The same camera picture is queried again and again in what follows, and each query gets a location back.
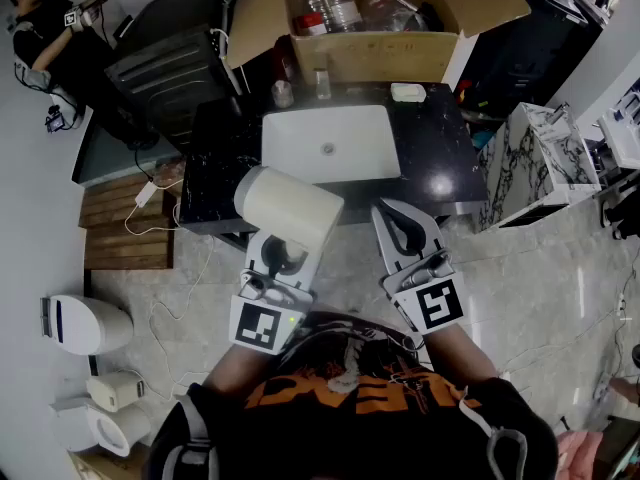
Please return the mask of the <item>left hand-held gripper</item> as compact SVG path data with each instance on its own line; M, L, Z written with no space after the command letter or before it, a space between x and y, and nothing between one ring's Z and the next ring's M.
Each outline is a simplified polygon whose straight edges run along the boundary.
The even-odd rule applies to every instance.
M229 340L255 351L278 355L305 320L314 298L309 289L318 271L324 246L297 246L294 286L274 275L274 240L259 230L249 240L241 289L231 300Z

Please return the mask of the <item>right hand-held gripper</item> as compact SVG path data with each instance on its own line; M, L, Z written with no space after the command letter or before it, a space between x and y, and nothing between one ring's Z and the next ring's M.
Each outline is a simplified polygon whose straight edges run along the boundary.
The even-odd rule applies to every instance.
M449 251L442 250L444 239L435 219L388 198L382 199L382 208L372 206L371 218L391 274L382 280L382 288L409 327L427 335L458 323L464 317L467 290ZM401 261L417 262L401 270Z

